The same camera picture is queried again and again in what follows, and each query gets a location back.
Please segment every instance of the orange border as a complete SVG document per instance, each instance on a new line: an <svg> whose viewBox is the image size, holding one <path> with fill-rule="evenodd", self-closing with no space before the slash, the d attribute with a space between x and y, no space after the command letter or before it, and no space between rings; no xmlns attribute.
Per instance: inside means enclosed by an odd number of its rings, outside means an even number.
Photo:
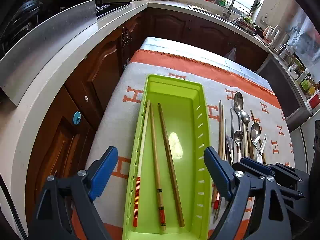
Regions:
<svg viewBox="0 0 320 240"><path fill-rule="evenodd" d="M279 101L272 91L238 74L198 60L159 51L139 49L135 52L130 62L167 67L208 78L230 87L237 87L242 91L281 109Z"/></svg>

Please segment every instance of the tablecloth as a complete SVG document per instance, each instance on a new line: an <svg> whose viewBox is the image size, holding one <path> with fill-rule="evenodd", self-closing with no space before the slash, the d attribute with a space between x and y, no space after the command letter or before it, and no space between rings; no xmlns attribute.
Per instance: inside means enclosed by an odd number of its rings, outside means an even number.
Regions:
<svg viewBox="0 0 320 240"><path fill-rule="evenodd" d="M148 74L171 76L201 83L207 101L211 145L218 150L219 101L225 107L227 134L230 134L230 108L234 94L240 91L244 97L244 110L253 111L256 122L261 126L262 138L268 141L265 147L267 163L283 163L294 167L292 143L284 115L276 96L271 90L246 79L243 76L208 63L170 55L162 52L138 50L125 69L110 99L101 124L97 130L86 168L99 159L108 146L115 146L119 152L118 163L101 197L94 201L98 213L114 240L122 236L126 187L135 128L145 80ZM239 127L233 114L234 130ZM237 239L241 239L249 221L253 201L249 199L243 223ZM215 228L211 218L210 229Z"/></svg>

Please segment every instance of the white appliance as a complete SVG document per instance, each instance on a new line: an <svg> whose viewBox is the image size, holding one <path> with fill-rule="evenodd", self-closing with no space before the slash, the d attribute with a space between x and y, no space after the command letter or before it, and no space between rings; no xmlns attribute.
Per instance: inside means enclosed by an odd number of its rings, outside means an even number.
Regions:
<svg viewBox="0 0 320 240"><path fill-rule="evenodd" d="M316 120L320 120L320 110L290 133L295 168L307 173L310 173L315 154L313 143L315 140Z"/></svg>

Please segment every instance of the black cable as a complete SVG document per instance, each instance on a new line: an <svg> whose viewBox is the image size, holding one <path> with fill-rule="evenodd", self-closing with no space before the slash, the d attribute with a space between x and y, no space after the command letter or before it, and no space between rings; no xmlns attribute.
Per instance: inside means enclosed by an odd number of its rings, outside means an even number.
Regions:
<svg viewBox="0 0 320 240"><path fill-rule="evenodd" d="M5 198L7 199L7 202L9 204L10 209L11 209L13 218L14 218L17 226L18 226L18 229L19 229L23 239L24 240L28 240L28 236L27 236L26 232L24 231L24 228L23 228L23 226L21 224L20 218L18 216L18 213L16 211L16 208L15 208L15 206L13 204L13 201L12 201L12 198L10 196L10 193L9 193L9 191L7 189L7 186L4 183L4 180L2 179L1 174L0 174L0 187L1 187L2 191L3 191L3 193L4 193Z"/></svg>

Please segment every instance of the large silver spoon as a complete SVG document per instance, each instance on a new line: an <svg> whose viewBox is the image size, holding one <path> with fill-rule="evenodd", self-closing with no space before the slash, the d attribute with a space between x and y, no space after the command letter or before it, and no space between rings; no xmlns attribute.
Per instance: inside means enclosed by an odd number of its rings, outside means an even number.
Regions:
<svg viewBox="0 0 320 240"><path fill-rule="evenodd" d="M257 143L261 137L261 128L260 125L258 123L253 123L253 125L251 126L251 132L250 132L250 136L251 136L251 141L254 145L254 147L257 149L257 161L260 162L259 160L262 161L262 154L260 152L260 149L257 146Z"/></svg>
<svg viewBox="0 0 320 240"><path fill-rule="evenodd" d="M249 157L249 149L248 149L248 124L250 122L250 116L245 111L240 111L241 120L243 123L243 138L244 138L244 156Z"/></svg>
<svg viewBox="0 0 320 240"><path fill-rule="evenodd" d="M239 162L241 160L241 158L242 158L240 144L241 144L241 142L243 140L243 132L241 132L240 130L239 131L235 131L235 134L233 136L233 140L235 141L235 143L237 145L237 148L238 148L238 150L237 150L238 156L234 156L233 159L237 160Z"/></svg>
<svg viewBox="0 0 320 240"><path fill-rule="evenodd" d="M241 130L241 116L240 111L243 110L243 96L240 92L237 92L233 99L233 108L238 115L239 119L239 130Z"/></svg>

